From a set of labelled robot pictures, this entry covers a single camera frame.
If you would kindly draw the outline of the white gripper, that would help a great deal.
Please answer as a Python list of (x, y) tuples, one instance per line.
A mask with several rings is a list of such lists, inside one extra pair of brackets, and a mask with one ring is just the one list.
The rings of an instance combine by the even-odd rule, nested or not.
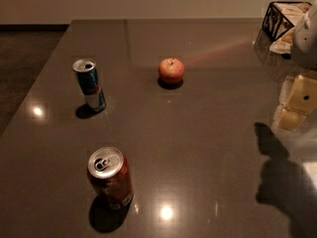
[[(294, 28), (291, 58), (299, 66), (317, 69), (317, 1)], [(317, 73), (288, 75), (282, 84), (274, 124), (296, 130), (317, 108)]]

